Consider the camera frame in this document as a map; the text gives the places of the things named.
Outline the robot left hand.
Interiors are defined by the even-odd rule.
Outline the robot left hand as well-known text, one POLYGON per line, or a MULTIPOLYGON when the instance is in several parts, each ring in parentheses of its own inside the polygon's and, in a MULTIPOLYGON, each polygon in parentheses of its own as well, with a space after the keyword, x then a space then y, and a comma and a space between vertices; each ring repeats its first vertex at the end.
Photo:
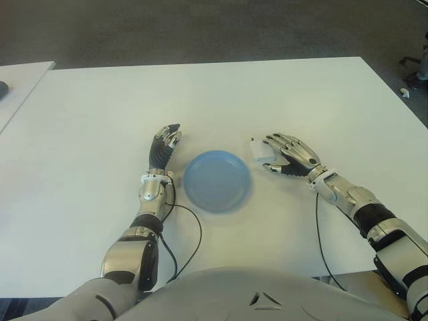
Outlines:
POLYGON ((174 149, 181 141, 180 126, 180 124, 166 125, 155 134, 149 152, 149 169, 166 169, 174 149))

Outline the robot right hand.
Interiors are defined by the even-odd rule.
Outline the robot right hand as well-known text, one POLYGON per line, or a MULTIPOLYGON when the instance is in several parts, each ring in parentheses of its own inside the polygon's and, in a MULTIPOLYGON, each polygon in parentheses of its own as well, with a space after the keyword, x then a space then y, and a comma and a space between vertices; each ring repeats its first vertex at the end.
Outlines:
POLYGON ((264 163, 263 166, 271 172, 306 177, 310 171, 321 165, 318 155, 294 136, 274 133, 267 135, 262 142, 288 161, 286 165, 264 163))

